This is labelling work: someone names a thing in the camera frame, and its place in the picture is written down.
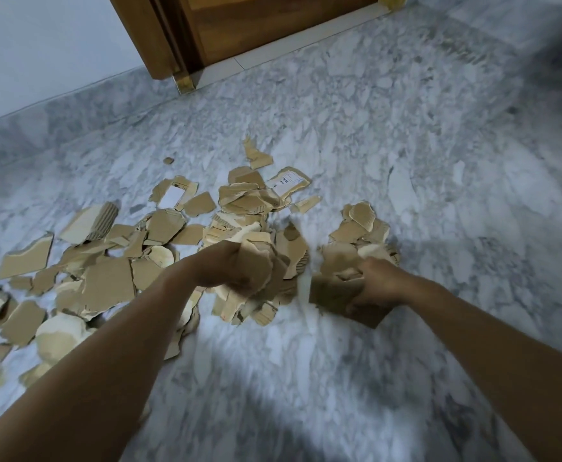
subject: white threshold tile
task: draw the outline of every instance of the white threshold tile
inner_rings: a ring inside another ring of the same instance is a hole
[[[371,21],[375,18],[388,14],[390,10],[384,5],[373,3],[351,13],[343,14],[338,18],[324,22],[312,28],[302,30],[285,38],[280,38],[255,48],[250,52],[241,53],[234,58],[244,69],[253,68],[267,61],[274,60],[279,56],[298,50],[299,48],[309,46],[315,42],[319,42],[325,38],[359,26],[364,22]]]
[[[218,63],[211,64],[206,68],[193,73],[191,79],[196,89],[201,89],[209,84],[225,79],[226,77],[233,76],[244,71],[243,67],[239,65],[235,58],[228,58],[219,61]]]

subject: door panel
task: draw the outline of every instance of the door panel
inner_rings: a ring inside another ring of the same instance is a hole
[[[184,0],[206,64],[247,52],[377,0]]]

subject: white label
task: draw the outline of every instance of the white label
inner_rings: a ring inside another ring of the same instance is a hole
[[[182,188],[175,185],[170,186],[157,207],[159,209],[174,209],[174,206],[178,204],[184,193],[185,191]]]
[[[268,182],[268,187],[272,189],[277,196],[283,196],[285,193],[290,191],[293,187],[299,185],[304,181],[300,175],[296,172],[292,172],[288,170],[282,175],[279,175],[277,178],[272,178]]]

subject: hand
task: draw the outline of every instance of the hand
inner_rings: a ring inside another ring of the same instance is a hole
[[[248,287],[249,279],[240,272],[236,259],[240,244],[223,240],[204,248],[182,261],[198,287],[216,287],[226,284],[236,290]]]
[[[358,269],[364,275],[364,288],[352,300],[352,306],[377,305],[393,308],[408,303],[417,277],[396,267],[389,261],[366,258]]]

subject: forearm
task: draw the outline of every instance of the forearm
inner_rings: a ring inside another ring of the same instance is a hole
[[[196,286],[168,269],[5,412],[0,460],[119,458]]]
[[[407,300],[534,457],[562,460],[562,353],[428,280]]]

